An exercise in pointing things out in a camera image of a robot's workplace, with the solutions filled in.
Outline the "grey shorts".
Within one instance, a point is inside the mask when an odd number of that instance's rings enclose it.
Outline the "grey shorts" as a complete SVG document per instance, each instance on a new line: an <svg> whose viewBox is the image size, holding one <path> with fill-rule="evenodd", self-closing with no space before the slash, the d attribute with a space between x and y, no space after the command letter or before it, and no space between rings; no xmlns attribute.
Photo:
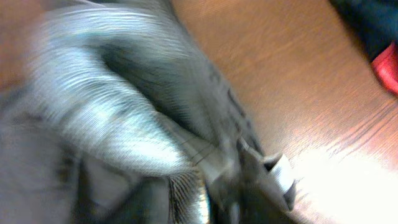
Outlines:
<svg viewBox="0 0 398 224"><path fill-rule="evenodd" d="M291 223L291 171L170 1L1 2L2 223Z"/></svg>

